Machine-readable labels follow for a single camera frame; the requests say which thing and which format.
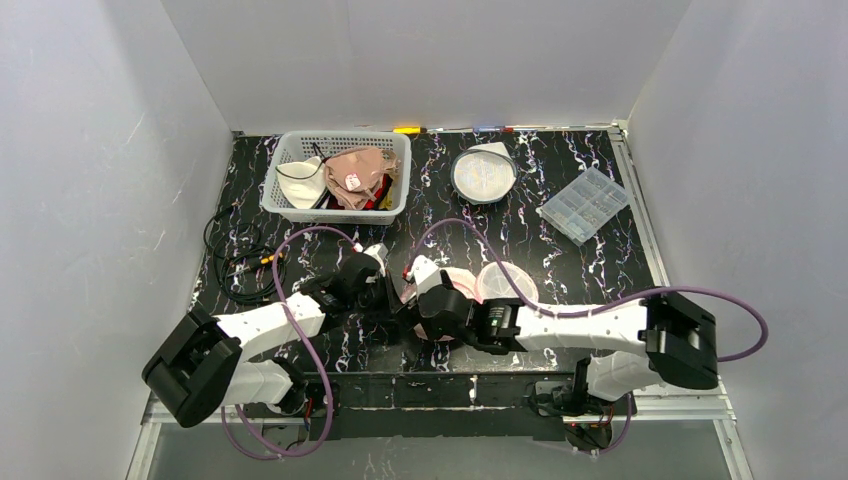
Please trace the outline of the white pink-trim laundry bag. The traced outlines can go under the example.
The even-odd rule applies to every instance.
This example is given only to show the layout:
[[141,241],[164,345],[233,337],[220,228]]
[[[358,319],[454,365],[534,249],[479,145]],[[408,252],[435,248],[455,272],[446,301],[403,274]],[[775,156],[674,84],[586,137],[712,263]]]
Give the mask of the white pink-trim laundry bag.
[[[478,274],[457,267],[440,269],[441,284],[453,286],[479,302],[469,321],[471,338],[458,342],[498,355],[524,349],[517,341],[521,333],[519,313],[539,299],[538,289],[528,273],[509,262],[489,263]],[[414,301],[415,298],[404,303],[400,299],[401,307],[394,317],[411,331]]]

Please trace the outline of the bright red bra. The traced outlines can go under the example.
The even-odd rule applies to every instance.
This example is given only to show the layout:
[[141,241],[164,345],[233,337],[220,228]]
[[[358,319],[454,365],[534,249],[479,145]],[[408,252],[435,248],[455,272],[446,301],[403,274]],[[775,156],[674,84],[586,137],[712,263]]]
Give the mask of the bright red bra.
[[378,195],[375,201],[370,202],[369,209],[370,210],[387,210],[391,207],[391,186],[384,186],[381,190],[378,191]]

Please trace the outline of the beige pink bra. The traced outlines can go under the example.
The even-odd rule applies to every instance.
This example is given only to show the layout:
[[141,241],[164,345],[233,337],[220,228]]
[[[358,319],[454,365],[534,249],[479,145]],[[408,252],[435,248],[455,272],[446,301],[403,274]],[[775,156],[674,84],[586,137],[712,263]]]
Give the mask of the beige pink bra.
[[330,157],[325,163],[329,193],[344,210],[370,210],[378,191],[397,178],[399,160],[391,150],[356,147]]

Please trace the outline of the black bra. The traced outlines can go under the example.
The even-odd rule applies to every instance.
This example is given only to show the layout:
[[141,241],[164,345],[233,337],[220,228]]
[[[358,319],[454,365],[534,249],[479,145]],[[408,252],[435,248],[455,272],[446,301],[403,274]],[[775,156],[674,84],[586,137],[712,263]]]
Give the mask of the black bra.
[[285,200],[296,209],[317,209],[329,196],[325,181],[327,158],[317,143],[311,144],[313,155],[305,161],[281,163],[276,178]]

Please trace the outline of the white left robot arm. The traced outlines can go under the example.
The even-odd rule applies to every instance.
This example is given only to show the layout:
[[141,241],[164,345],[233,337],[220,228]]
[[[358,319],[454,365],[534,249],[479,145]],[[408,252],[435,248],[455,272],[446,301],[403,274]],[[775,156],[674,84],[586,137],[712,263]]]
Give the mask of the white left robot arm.
[[177,423],[193,427],[222,406],[282,406],[301,390],[301,371],[282,360],[256,361],[280,345],[340,327],[347,315],[382,307],[387,248],[368,247],[343,261],[334,274],[316,277],[285,302],[213,316],[188,311],[153,354],[141,378]]

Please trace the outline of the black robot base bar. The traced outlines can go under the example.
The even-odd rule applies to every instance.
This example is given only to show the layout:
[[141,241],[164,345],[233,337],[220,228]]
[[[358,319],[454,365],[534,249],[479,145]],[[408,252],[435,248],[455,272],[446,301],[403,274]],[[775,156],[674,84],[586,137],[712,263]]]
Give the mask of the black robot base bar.
[[577,423],[620,419],[625,408],[591,408],[564,417],[570,374],[333,373],[329,439],[377,437],[529,437],[562,441]]

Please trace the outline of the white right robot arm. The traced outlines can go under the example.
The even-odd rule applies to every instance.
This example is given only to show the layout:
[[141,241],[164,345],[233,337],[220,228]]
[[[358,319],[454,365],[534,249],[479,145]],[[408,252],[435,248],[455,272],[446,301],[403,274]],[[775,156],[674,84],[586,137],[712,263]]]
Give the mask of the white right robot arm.
[[603,350],[575,369],[572,391],[583,400],[611,403],[659,383],[690,390],[719,383],[714,316],[666,289],[615,306],[533,308],[519,298],[478,302],[440,284],[415,293],[398,314],[430,341],[458,340],[492,355]]

